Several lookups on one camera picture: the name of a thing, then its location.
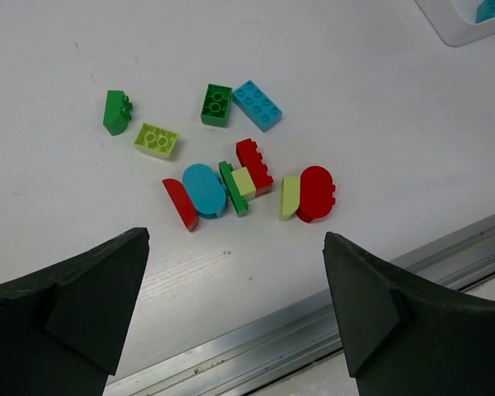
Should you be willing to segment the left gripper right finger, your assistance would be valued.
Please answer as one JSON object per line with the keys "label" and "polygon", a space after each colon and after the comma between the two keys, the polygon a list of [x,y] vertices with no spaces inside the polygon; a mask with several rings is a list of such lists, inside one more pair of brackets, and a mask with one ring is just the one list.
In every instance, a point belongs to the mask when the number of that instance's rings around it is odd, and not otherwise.
{"label": "left gripper right finger", "polygon": [[362,395],[495,395],[495,301],[386,262],[338,233],[323,258]]}

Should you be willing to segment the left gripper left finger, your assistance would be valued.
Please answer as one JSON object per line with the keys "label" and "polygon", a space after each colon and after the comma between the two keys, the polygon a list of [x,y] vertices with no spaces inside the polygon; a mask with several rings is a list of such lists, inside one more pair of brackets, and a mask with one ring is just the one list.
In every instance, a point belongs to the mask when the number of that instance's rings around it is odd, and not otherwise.
{"label": "left gripper left finger", "polygon": [[149,257],[133,228],[0,284],[0,395],[101,395],[120,362]]}

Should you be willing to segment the red rounded lego brick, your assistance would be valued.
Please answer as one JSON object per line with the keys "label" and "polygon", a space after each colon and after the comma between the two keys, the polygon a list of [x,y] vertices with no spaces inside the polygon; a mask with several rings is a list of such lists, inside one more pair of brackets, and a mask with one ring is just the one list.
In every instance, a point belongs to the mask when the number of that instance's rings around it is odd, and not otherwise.
{"label": "red rounded lego brick", "polygon": [[337,203],[331,173],[317,165],[307,167],[300,176],[299,208],[297,217],[305,223],[325,218]]}

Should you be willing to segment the pale yellow sloped lego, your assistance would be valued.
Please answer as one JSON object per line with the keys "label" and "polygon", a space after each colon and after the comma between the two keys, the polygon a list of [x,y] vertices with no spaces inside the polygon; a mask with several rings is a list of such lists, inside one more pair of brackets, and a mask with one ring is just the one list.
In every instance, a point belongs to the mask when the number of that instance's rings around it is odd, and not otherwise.
{"label": "pale yellow sloped lego", "polygon": [[286,176],[280,184],[279,220],[295,214],[300,202],[300,177]]}

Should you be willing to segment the red curved lego brick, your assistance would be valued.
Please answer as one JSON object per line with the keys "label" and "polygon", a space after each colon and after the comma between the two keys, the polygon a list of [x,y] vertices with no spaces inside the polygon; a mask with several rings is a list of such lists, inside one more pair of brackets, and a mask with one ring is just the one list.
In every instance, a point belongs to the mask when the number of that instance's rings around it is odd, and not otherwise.
{"label": "red curved lego brick", "polygon": [[162,183],[186,229],[189,232],[195,231],[199,222],[199,215],[186,188],[180,181],[173,178],[163,179]]}

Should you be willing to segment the blue rounded lego brick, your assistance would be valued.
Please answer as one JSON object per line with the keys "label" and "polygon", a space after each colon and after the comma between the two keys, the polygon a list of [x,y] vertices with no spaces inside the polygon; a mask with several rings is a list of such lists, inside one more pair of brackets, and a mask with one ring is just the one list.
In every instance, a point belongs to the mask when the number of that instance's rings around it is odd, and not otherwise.
{"label": "blue rounded lego brick", "polygon": [[182,184],[199,215],[206,219],[220,217],[227,203],[225,187],[219,175],[208,165],[190,165],[182,175]]}

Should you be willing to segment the blue long lego brick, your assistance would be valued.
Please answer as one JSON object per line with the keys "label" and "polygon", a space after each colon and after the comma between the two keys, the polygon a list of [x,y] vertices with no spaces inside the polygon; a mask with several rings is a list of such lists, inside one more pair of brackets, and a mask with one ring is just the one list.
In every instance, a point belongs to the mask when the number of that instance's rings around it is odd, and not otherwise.
{"label": "blue long lego brick", "polygon": [[233,102],[262,133],[281,120],[281,109],[252,80],[233,91]]}

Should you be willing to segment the dark green lego brick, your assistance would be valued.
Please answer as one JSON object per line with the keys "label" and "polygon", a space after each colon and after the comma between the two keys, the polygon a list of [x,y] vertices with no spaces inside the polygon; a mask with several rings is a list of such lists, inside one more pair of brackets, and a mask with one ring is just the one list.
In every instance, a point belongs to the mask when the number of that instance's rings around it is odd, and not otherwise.
{"label": "dark green lego brick", "polygon": [[200,112],[203,124],[225,128],[229,122],[229,109],[232,100],[231,87],[209,84]]}

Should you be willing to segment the small teal lego brick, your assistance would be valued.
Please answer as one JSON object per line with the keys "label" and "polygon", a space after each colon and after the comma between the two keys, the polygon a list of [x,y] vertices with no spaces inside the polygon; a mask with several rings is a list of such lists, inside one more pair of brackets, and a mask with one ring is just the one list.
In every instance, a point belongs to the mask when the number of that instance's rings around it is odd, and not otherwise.
{"label": "small teal lego brick", "polygon": [[475,22],[482,23],[495,17],[495,0],[483,0],[477,7]]}

